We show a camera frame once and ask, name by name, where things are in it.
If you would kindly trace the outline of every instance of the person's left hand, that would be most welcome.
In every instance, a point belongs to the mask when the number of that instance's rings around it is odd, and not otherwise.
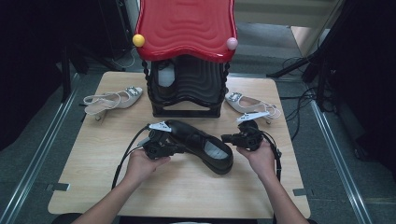
[[[136,150],[129,155],[127,171],[122,182],[140,185],[157,169],[157,167],[170,160],[170,157],[151,160],[144,150]]]

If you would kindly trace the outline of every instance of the forearm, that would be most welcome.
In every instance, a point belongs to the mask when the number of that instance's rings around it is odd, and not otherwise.
[[[308,223],[275,174],[259,175],[276,215],[277,223]]]
[[[138,186],[138,184],[127,184],[121,182],[111,190],[105,198],[85,212],[73,223],[111,223]]]

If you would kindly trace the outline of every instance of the pink ball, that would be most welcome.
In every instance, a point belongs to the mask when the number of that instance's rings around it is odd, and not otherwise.
[[[227,40],[227,48],[230,50],[236,49],[236,46],[238,46],[238,40],[234,37],[230,37]]]

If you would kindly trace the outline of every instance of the yellow ball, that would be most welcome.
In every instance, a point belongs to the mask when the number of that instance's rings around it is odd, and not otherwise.
[[[145,44],[145,37],[143,37],[142,35],[134,35],[134,37],[132,38],[132,42],[134,42],[135,46],[140,48]]]

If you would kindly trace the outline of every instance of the wooden table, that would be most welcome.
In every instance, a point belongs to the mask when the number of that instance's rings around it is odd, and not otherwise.
[[[69,183],[68,191],[55,191],[50,202],[52,214],[83,213],[111,189],[114,173],[125,149],[136,133],[148,123],[168,118],[154,118],[147,96],[144,74],[108,72],[103,75],[96,93],[122,91],[128,86],[141,87],[141,98],[131,107],[106,112],[99,121],[87,116],[70,153],[59,183]],[[276,84],[272,79],[229,77],[227,87],[246,96],[275,104],[283,113]],[[183,109],[193,103],[182,102]],[[177,118],[220,138],[222,134],[239,133],[236,118],[241,114],[224,101],[218,119]],[[282,152],[281,182],[305,217],[310,216],[306,196],[294,196],[294,189],[303,189],[303,182],[290,141],[285,117],[267,124],[256,119],[261,130],[271,134]],[[136,140],[147,137],[143,132]],[[157,171],[121,209],[121,216],[142,217],[222,217],[271,218],[273,210],[262,183],[248,161],[233,149],[233,169],[216,175],[200,159],[184,153]],[[125,173],[127,161],[120,173]]]

